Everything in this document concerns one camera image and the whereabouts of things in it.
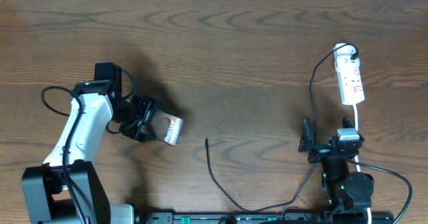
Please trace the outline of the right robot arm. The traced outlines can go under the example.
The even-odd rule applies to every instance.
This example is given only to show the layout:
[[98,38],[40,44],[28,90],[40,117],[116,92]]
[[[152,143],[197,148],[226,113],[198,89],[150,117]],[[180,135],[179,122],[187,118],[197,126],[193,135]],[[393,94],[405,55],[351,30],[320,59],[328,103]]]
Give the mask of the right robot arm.
[[372,223],[374,179],[361,171],[350,171],[348,162],[358,155],[364,138],[349,119],[330,137],[328,143],[317,144],[306,121],[302,123],[299,152],[308,155],[308,162],[322,165],[322,191],[330,207],[323,213],[326,222]]

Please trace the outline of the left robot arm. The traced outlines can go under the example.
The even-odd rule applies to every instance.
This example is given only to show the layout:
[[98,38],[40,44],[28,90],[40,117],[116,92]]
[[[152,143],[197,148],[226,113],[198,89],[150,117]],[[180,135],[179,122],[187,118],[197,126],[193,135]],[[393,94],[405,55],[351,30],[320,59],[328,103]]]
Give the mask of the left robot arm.
[[71,111],[58,143],[43,164],[25,169],[21,184],[31,223],[136,223],[132,205],[109,202],[95,170],[103,133],[110,122],[142,142],[158,102],[122,95],[123,69],[97,63],[94,79],[69,90]]

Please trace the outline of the bronze Galaxy smartphone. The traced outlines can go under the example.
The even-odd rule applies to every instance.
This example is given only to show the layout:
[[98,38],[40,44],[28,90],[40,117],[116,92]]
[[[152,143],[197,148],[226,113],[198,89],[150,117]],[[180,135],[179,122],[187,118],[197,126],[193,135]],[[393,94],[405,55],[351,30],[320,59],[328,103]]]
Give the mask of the bronze Galaxy smartphone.
[[150,125],[157,140],[176,146],[183,127],[183,120],[179,117],[156,111],[152,117]]

